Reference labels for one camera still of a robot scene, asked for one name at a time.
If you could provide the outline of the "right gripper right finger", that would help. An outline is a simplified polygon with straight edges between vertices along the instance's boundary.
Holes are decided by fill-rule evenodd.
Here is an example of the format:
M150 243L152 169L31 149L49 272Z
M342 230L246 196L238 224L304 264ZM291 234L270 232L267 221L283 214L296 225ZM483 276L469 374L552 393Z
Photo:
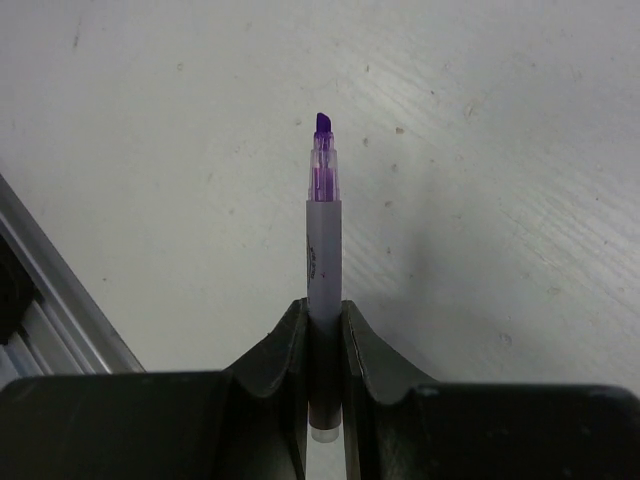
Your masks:
M343 305L351 479L635 479L639 400L597 384L447 383Z

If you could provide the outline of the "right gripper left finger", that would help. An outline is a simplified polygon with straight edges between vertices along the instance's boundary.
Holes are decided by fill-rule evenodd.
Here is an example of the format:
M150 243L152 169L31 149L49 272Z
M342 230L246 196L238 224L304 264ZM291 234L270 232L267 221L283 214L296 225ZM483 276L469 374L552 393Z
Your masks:
M220 371L39 376L1 393L5 479L302 479L307 303Z

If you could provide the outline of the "purple highlighter pen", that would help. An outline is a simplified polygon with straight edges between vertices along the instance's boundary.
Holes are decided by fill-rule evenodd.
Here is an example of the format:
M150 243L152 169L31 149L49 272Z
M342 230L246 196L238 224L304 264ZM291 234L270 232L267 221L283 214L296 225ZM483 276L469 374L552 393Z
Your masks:
M306 200L309 425L332 443L341 424L339 324L342 311L342 203L332 123L316 115Z

